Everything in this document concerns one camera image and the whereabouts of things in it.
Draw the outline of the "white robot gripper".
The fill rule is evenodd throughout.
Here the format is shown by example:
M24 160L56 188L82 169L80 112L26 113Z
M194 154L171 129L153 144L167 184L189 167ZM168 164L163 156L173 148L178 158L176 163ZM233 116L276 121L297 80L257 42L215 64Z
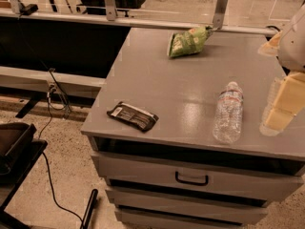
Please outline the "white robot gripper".
M278 55L280 65L291 71L272 83L259 127L263 135L276 136L305 108L305 5L282 32L260 46L258 53Z

